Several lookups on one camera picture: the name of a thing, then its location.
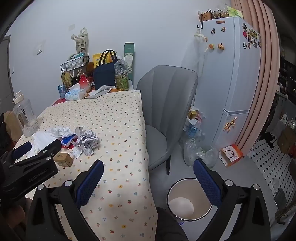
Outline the small cardboard box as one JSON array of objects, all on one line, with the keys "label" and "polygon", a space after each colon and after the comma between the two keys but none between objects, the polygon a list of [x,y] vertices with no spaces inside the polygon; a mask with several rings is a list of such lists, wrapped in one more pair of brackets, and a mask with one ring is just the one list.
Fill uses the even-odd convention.
[{"label": "small cardboard box", "polygon": [[59,152],[54,156],[54,161],[58,166],[61,167],[71,167],[73,164],[73,158],[69,155],[69,153]]}]

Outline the white plastic bags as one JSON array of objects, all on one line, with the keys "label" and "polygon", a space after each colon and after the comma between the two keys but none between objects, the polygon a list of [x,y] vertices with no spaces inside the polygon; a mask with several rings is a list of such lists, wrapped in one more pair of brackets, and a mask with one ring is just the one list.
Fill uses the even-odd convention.
[{"label": "white plastic bags", "polygon": [[37,131],[32,135],[33,144],[32,148],[37,154],[39,151],[43,150],[46,146],[51,144],[53,141],[58,140],[57,137],[54,137],[52,134],[46,131]]}]

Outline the printed paper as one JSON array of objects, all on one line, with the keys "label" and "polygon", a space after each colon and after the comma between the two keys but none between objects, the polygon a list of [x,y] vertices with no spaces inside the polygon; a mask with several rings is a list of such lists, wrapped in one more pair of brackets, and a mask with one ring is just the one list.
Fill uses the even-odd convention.
[{"label": "printed paper", "polygon": [[80,149],[86,156],[92,156],[94,149],[99,147],[99,138],[92,130],[84,130],[83,127],[75,129],[77,140],[74,146]]}]

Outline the white tissue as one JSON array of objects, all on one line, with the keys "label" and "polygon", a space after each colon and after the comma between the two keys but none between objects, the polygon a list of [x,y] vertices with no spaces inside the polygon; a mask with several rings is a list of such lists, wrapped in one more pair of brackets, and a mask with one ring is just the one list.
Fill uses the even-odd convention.
[{"label": "white tissue", "polygon": [[56,138],[67,138],[74,134],[74,132],[67,127],[50,128],[47,130],[47,132]]}]

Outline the pill blister pack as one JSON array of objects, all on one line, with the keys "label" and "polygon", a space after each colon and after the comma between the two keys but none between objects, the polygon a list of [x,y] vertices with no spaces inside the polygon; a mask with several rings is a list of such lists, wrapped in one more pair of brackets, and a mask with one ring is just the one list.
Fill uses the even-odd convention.
[{"label": "pill blister pack", "polygon": [[75,159],[78,159],[81,156],[81,154],[82,154],[81,148],[80,147],[76,147],[76,146],[74,146],[72,149],[70,149],[70,152],[71,152],[71,154],[73,155],[73,157]]}]

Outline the clear large water jug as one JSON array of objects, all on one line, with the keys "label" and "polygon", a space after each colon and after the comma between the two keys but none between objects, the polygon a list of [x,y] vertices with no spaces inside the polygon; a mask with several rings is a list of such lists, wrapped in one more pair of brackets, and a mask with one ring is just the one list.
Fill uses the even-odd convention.
[{"label": "clear large water jug", "polygon": [[30,137],[39,129],[38,119],[35,116],[31,102],[25,98],[22,91],[18,91],[13,99],[13,112],[25,137]]}]

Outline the grey door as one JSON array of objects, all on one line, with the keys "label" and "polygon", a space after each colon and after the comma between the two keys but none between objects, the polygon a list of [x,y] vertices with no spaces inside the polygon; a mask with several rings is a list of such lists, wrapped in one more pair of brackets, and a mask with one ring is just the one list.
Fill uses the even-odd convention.
[{"label": "grey door", "polygon": [[9,66],[9,46],[10,36],[6,36],[1,41],[0,47],[0,98],[1,113],[13,110],[14,91],[11,83],[10,66]]}]

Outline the floral tablecloth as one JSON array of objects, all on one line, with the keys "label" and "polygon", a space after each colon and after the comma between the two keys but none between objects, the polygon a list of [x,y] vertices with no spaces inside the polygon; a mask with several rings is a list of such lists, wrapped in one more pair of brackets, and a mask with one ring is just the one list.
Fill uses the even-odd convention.
[{"label": "floral tablecloth", "polygon": [[92,156],[81,155],[70,168],[45,182],[60,186],[94,161],[104,173],[81,212],[100,240],[154,240],[158,214],[149,184],[149,155],[140,91],[120,91],[96,99],[62,102],[39,116],[40,130],[82,127],[99,138]]}]

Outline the blue drink can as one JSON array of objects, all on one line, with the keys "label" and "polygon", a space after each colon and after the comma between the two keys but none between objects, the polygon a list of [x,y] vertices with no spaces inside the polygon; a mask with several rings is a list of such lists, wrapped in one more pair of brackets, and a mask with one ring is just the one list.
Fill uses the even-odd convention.
[{"label": "blue drink can", "polygon": [[65,99],[65,94],[67,93],[66,86],[64,84],[61,84],[58,86],[58,92],[61,99]]}]

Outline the jar with yellow contents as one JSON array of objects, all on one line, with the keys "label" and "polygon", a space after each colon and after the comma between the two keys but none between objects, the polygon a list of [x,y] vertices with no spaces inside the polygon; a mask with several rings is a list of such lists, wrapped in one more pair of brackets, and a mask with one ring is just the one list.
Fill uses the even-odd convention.
[{"label": "jar with yellow contents", "polygon": [[72,78],[69,72],[64,72],[61,75],[63,84],[65,85],[66,91],[69,91],[72,87]]}]

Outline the papers on table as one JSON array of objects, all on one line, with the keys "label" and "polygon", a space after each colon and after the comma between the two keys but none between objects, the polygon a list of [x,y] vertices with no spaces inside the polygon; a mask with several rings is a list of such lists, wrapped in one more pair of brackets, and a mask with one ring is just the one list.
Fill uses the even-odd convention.
[{"label": "papers on table", "polygon": [[92,92],[89,92],[88,96],[86,96],[85,99],[96,99],[102,95],[111,92],[111,90],[113,89],[116,89],[115,86],[102,85],[98,90],[93,90]]}]

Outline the yellow snack bag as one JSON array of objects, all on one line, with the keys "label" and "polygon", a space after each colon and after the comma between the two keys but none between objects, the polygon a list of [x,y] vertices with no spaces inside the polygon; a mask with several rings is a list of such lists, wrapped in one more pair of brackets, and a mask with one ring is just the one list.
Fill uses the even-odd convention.
[{"label": "yellow snack bag", "polygon": [[93,65],[94,65],[94,68],[96,68],[97,66],[99,66],[99,61],[100,61],[100,57],[101,57],[101,53],[98,53],[98,54],[94,54],[93,55]]}]

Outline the grey upholstered chair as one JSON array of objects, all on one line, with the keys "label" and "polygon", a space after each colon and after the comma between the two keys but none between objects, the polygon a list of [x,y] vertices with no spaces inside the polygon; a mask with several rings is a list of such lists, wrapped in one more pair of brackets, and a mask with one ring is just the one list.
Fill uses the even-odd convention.
[{"label": "grey upholstered chair", "polygon": [[152,68],[138,82],[149,170],[166,163],[166,171],[170,171],[171,154],[182,134],[197,85],[195,71],[168,65]]}]

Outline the paper tote bag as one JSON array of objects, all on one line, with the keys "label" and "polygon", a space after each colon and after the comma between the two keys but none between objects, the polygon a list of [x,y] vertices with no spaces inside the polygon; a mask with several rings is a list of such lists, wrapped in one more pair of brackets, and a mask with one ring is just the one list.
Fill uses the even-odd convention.
[{"label": "paper tote bag", "polygon": [[75,42],[76,53],[84,54],[85,57],[88,57],[88,31],[86,28],[80,30],[79,35],[72,35],[71,39]]}]

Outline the white refrigerator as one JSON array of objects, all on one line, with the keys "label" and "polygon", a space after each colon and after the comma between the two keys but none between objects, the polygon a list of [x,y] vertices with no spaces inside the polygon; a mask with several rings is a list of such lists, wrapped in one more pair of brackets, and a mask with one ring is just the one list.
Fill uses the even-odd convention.
[{"label": "white refrigerator", "polygon": [[237,141],[250,112],[260,35],[237,16],[204,21],[195,37],[202,59],[193,105],[204,115],[205,142],[222,149]]}]

